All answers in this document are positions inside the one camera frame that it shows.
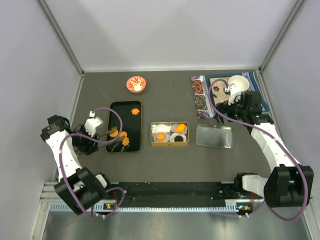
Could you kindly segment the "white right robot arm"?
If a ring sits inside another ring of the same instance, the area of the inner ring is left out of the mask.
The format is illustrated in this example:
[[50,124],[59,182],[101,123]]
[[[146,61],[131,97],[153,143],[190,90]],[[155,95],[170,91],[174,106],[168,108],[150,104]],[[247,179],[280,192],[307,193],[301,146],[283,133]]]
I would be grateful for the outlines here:
[[314,172],[310,166],[300,165],[284,146],[274,121],[267,113],[263,113],[261,94],[255,91],[242,92],[236,97],[235,103],[218,103],[215,112],[220,122],[229,120],[246,126],[271,171],[267,178],[255,173],[237,174],[234,194],[245,198],[252,192],[264,198],[271,208],[307,206]]

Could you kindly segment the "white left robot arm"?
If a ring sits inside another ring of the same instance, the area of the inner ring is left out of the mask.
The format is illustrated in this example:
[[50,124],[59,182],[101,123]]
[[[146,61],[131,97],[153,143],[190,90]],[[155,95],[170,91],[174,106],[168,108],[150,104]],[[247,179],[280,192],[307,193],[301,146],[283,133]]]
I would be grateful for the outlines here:
[[54,190],[75,214],[91,216],[87,210],[93,209],[101,200],[108,199],[116,191],[125,194],[103,173],[94,175],[78,160],[76,150],[90,155],[98,150],[99,144],[108,145],[120,138],[117,135],[112,140],[101,141],[97,129],[103,121],[93,111],[79,129],[72,129],[69,120],[60,115],[49,117],[47,122],[40,137],[50,147],[58,168],[58,183]]

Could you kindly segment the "black round cookie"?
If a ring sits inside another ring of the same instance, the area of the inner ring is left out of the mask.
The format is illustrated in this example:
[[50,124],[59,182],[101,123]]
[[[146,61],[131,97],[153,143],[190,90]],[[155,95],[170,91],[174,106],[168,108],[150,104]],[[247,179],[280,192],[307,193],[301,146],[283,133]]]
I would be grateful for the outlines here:
[[175,142],[183,142],[184,141],[184,138],[181,136],[181,135],[176,135],[174,137],[174,141]]

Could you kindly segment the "orange star flower cookie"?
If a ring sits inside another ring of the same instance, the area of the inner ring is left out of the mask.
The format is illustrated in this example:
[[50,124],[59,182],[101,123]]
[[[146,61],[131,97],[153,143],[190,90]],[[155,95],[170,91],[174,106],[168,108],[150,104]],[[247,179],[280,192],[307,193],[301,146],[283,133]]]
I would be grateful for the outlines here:
[[167,142],[167,134],[166,133],[163,133],[163,132],[159,132],[155,135],[155,141],[156,142]]

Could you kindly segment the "orange figure cookie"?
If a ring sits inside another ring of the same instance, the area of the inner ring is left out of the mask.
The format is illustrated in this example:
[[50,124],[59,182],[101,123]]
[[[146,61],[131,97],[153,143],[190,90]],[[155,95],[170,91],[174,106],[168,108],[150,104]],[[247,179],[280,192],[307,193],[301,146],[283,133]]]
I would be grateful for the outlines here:
[[120,138],[126,138],[128,134],[125,131],[122,131],[119,135]]

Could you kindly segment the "silver tin lid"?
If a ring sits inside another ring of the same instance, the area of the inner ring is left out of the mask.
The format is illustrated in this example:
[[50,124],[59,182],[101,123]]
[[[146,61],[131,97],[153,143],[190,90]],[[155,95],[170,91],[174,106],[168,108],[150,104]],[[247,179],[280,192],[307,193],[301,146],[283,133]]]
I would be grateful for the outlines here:
[[234,145],[233,130],[229,126],[198,124],[195,143],[199,146],[231,149]]

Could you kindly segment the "orange fish cookie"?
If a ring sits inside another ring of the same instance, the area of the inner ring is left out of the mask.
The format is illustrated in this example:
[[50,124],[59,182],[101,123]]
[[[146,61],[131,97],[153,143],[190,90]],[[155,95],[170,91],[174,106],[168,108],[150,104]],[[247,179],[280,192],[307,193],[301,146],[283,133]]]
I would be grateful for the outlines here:
[[175,127],[176,133],[183,134],[187,130],[187,126],[184,123],[180,123]]

